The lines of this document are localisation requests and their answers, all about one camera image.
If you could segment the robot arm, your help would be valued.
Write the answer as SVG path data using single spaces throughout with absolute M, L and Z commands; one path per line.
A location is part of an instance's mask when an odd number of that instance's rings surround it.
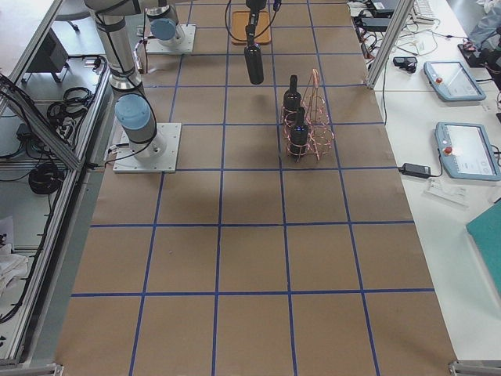
M 144 94 L 141 74 L 135 65 L 126 31 L 125 17 L 142 14 L 150 22 L 155 39 L 170 41 L 181 30 L 175 1 L 85 1 L 96 24 L 110 68 L 115 117 L 122 125 L 131 150 L 141 160 L 163 153 L 157 119 Z
M 150 22 L 150 33 L 161 45 L 171 47 L 182 41 L 177 10 L 168 1 L 159 1 L 157 7 L 147 9 L 146 18 Z

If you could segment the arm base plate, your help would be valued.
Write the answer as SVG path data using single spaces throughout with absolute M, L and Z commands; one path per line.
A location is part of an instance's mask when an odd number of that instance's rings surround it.
M 140 150 L 138 145 L 133 144 L 121 147 L 117 151 L 117 159 L 113 170 L 116 173 L 157 173 L 175 172 L 179 141 L 181 138 L 181 123 L 158 123 L 157 136 L 153 142 L 141 153 L 132 154 Z
M 153 33 L 148 37 L 146 51 L 157 55 L 186 55 L 193 52 L 196 33 L 195 24 L 179 24 L 176 35 L 169 40 L 156 38 Z

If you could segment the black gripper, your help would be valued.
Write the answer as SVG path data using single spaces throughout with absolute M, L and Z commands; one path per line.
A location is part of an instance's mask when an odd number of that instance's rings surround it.
M 245 27 L 246 39 L 248 41 L 253 41 L 255 38 L 260 37 L 265 33 L 267 27 L 265 27 L 261 33 L 256 34 L 256 29 L 258 27 L 259 14 L 266 7 L 266 0 L 246 0 L 246 7 L 249 9 L 248 23 Z

